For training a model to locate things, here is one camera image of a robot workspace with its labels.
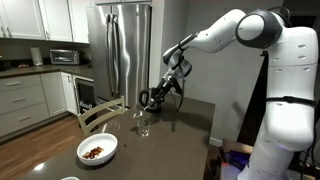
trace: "wooden chair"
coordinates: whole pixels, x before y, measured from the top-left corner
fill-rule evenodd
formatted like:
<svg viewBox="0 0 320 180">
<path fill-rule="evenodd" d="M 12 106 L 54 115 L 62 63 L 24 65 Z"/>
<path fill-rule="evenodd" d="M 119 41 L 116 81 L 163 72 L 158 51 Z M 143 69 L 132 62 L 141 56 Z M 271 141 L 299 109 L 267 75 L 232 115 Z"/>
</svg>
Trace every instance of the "wooden chair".
<svg viewBox="0 0 320 180">
<path fill-rule="evenodd" d="M 119 106 L 120 108 L 111 112 L 108 112 L 106 114 L 103 114 L 102 116 L 94 119 L 92 122 L 90 122 L 88 125 L 86 124 L 86 120 L 91 117 L 94 114 L 97 114 L 99 112 L 102 112 L 104 110 L 106 110 L 107 108 L 114 106 L 114 105 L 121 105 Z M 103 104 L 100 104 L 88 111 L 86 111 L 85 113 L 83 113 L 82 115 L 79 114 L 78 115 L 78 120 L 80 123 L 80 126 L 82 128 L 82 131 L 84 133 L 85 136 L 88 136 L 90 134 L 90 132 L 92 131 L 92 129 L 94 127 L 96 127 L 98 124 L 116 116 L 119 114 L 122 114 L 125 112 L 125 103 L 124 103 L 124 96 L 121 96 L 121 98 L 113 100 L 113 101 L 109 101 Z"/>
</svg>

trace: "refrigerator handle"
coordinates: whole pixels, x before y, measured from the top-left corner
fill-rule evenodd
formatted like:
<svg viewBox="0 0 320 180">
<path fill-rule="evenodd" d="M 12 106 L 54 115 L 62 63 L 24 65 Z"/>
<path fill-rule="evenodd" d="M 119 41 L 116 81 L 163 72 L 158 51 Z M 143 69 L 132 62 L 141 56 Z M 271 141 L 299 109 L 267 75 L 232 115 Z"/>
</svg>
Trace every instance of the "refrigerator handle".
<svg viewBox="0 0 320 180">
<path fill-rule="evenodd" d="M 111 89 L 111 96 L 114 97 L 114 92 L 115 92 L 115 88 L 114 88 L 114 72 L 113 72 L 113 40 L 112 40 L 112 34 L 113 34 L 113 15 L 112 14 L 108 14 L 107 15 L 107 46 L 106 48 L 108 48 L 106 50 L 106 52 L 108 53 L 108 60 L 107 60 L 107 64 L 108 64 L 108 69 L 109 69 L 109 80 L 110 80 L 110 89 Z"/>
<path fill-rule="evenodd" d="M 113 20 L 113 37 L 114 37 L 114 73 L 115 73 L 115 89 L 116 96 L 120 97 L 120 51 L 119 51 L 119 28 L 118 28 L 118 18 L 114 16 Z"/>
</svg>

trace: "kitchen counter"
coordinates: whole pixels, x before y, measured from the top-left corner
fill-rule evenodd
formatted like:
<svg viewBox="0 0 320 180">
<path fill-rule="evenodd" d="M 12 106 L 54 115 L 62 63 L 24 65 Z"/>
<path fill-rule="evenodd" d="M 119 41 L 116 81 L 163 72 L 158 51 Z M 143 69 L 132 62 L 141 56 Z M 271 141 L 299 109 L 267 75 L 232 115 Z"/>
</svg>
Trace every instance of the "kitchen counter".
<svg viewBox="0 0 320 180">
<path fill-rule="evenodd" d="M 74 144 L 44 162 L 41 170 L 34 169 L 20 179 L 202 179 L 215 106 L 185 98 L 177 112 L 171 99 L 167 97 L 169 102 L 162 104 L 161 113 L 144 113 L 152 122 L 148 137 L 136 134 L 137 119 L 132 116 L 142 109 L 140 106 L 96 130 L 94 133 L 111 133 L 118 139 L 116 154 L 107 163 L 96 167 L 82 164 L 76 155 L 78 144 Z"/>
<path fill-rule="evenodd" d="M 17 76 L 26 76 L 26 75 L 32 75 L 32 74 L 59 72 L 59 71 L 93 79 L 92 68 L 89 68 L 88 65 L 80 65 L 80 66 L 43 65 L 43 66 L 31 66 L 27 68 L 12 68 L 10 70 L 1 71 L 0 79 L 17 77 Z"/>
</svg>

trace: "cabinet handle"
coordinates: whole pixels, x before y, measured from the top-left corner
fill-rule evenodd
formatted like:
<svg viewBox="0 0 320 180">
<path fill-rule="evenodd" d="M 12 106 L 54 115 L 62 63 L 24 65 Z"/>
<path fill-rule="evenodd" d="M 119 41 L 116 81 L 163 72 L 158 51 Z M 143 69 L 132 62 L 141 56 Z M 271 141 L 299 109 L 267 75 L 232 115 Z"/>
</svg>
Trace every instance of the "cabinet handle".
<svg viewBox="0 0 320 180">
<path fill-rule="evenodd" d="M 19 84 L 21 84 L 21 82 L 8 83 L 7 86 L 15 86 Z"/>
<path fill-rule="evenodd" d="M 20 119 L 19 122 L 23 122 L 23 121 L 30 119 L 30 118 L 31 118 L 30 116 L 24 117 L 24 118 Z"/>
<path fill-rule="evenodd" d="M 7 27 L 7 31 L 8 31 L 8 34 L 9 34 L 9 38 L 12 38 L 12 34 L 11 34 L 11 32 L 10 32 L 9 27 Z"/>
<path fill-rule="evenodd" d="M 50 40 L 50 34 L 46 31 L 47 40 Z"/>
<path fill-rule="evenodd" d="M 19 102 L 19 101 L 24 101 L 24 100 L 26 100 L 26 98 L 16 99 L 16 100 L 13 100 L 12 102 Z"/>
<path fill-rule="evenodd" d="M 6 31 L 4 30 L 3 26 L 1 26 L 1 31 L 2 31 L 3 37 L 6 38 L 7 35 L 6 35 Z"/>
</svg>

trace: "stainless steel refrigerator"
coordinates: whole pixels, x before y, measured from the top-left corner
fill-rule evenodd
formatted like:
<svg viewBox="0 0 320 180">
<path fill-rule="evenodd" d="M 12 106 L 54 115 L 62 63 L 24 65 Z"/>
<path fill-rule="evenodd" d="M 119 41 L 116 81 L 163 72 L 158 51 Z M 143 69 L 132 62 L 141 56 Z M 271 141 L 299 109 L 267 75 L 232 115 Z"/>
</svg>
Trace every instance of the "stainless steel refrigerator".
<svg viewBox="0 0 320 180">
<path fill-rule="evenodd" d="M 95 6 L 87 16 L 96 104 L 124 95 L 134 106 L 148 86 L 150 5 Z"/>
</svg>

